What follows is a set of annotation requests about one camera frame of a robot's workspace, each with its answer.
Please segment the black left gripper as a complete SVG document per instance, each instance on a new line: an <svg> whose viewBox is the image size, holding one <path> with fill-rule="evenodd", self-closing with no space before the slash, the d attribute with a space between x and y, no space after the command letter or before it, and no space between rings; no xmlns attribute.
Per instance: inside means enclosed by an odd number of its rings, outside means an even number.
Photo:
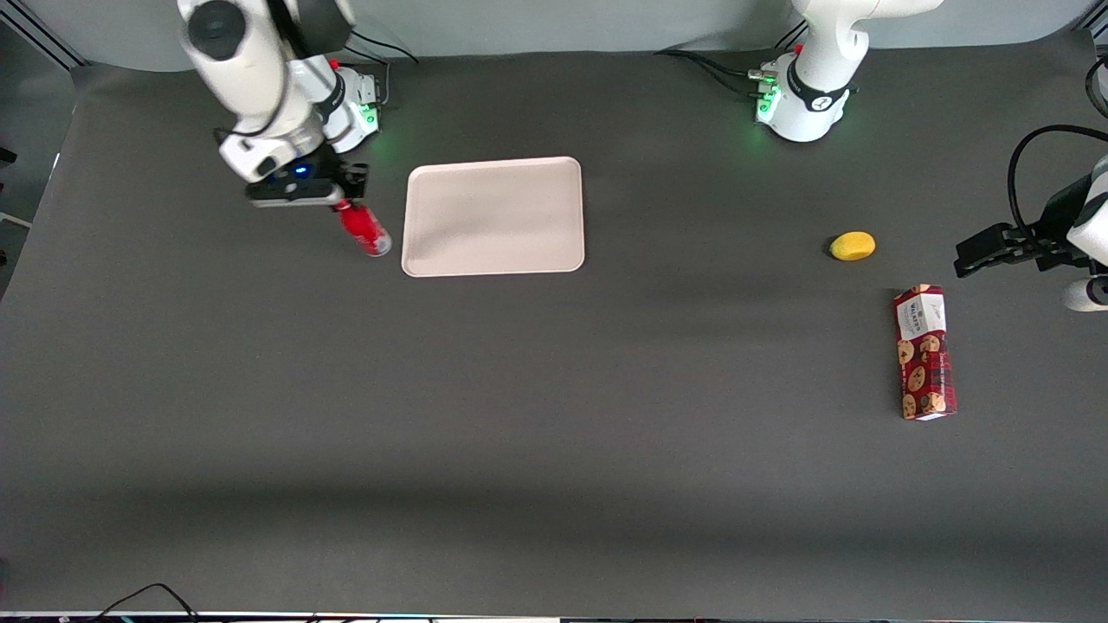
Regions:
<svg viewBox="0 0 1108 623"><path fill-rule="evenodd" d="M1040 270L1060 266L1092 270L1091 256L1067 239L1091 186L1092 174L1087 173L1058 190L1046 202L1040 218L1034 223L1022 216L1020 204L1014 202L1013 218L1017 219L1017 226L996 223L974 236L974 246L955 247L957 258L954 270L957 278L966 279L984 268L1026 261L1035 261Z"/></svg>

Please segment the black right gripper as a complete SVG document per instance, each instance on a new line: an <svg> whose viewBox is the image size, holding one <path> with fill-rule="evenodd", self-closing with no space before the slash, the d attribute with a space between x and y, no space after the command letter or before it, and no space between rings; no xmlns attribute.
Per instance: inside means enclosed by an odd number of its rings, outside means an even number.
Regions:
<svg viewBox="0 0 1108 623"><path fill-rule="evenodd" d="M350 202L363 202L368 172L367 163L346 162L334 150L316 150L274 168L258 186L265 192L285 192L289 184L297 188L312 183L336 184Z"/></svg>

